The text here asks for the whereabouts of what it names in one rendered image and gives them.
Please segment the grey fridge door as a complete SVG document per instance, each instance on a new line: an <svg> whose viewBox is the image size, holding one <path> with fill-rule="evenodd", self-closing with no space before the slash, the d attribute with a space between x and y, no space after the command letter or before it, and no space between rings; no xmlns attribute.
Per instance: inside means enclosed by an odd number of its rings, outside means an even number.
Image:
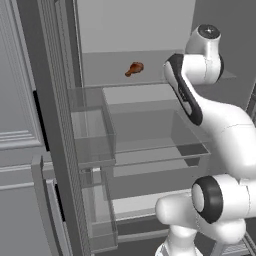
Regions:
<svg viewBox="0 0 256 256"><path fill-rule="evenodd" d="M16 0L73 256L91 256L54 0Z"/></svg>

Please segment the clear door bin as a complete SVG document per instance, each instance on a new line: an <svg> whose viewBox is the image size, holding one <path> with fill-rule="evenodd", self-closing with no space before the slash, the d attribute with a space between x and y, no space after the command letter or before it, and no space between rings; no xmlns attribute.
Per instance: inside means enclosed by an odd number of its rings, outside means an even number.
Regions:
<svg viewBox="0 0 256 256"><path fill-rule="evenodd" d="M100 167L80 174L91 252L102 253L118 247L118 231L106 172Z"/></svg>
<svg viewBox="0 0 256 256"><path fill-rule="evenodd" d="M68 90L80 169L113 166L116 133L102 88Z"/></svg>

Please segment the brown chicken drumstick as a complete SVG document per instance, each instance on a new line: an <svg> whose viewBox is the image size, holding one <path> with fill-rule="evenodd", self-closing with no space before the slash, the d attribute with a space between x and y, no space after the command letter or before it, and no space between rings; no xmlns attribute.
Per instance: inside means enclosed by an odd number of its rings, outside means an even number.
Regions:
<svg viewBox="0 0 256 256"><path fill-rule="evenodd" d="M140 73L144 70L144 64L141 62L133 62L129 70L125 73L126 77L130 77L132 74Z"/></svg>

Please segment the grey fridge shelf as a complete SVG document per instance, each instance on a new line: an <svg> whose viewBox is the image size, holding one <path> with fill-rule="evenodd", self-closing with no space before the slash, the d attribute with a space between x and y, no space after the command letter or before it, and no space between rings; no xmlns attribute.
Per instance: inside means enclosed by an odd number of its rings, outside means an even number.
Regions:
<svg viewBox="0 0 256 256"><path fill-rule="evenodd" d="M166 82L163 64L174 53L182 53L182 50L83 53L84 86L163 84ZM133 62L141 62L144 70L127 77L125 73Z"/></svg>

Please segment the grey open fridge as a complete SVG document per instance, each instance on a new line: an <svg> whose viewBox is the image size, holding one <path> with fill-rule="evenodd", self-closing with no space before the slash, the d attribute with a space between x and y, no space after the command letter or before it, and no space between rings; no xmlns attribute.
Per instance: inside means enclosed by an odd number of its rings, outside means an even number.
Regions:
<svg viewBox="0 0 256 256"><path fill-rule="evenodd" d="M256 0L69 0L68 11L94 256L245 256Z"/></svg>

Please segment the grey cupboard door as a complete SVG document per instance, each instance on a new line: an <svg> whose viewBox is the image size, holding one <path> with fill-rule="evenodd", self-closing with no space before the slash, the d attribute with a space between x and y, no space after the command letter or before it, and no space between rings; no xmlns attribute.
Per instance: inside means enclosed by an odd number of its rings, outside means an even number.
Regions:
<svg viewBox="0 0 256 256"><path fill-rule="evenodd" d="M44 144L18 0L0 0L0 150Z"/></svg>

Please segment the clear fridge drawer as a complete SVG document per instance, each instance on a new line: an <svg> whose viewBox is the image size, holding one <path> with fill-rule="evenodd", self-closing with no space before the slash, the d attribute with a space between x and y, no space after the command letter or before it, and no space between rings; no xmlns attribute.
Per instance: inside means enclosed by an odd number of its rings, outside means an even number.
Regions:
<svg viewBox="0 0 256 256"><path fill-rule="evenodd" d="M210 153L167 84L103 90L116 132L116 177L206 172Z"/></svg>

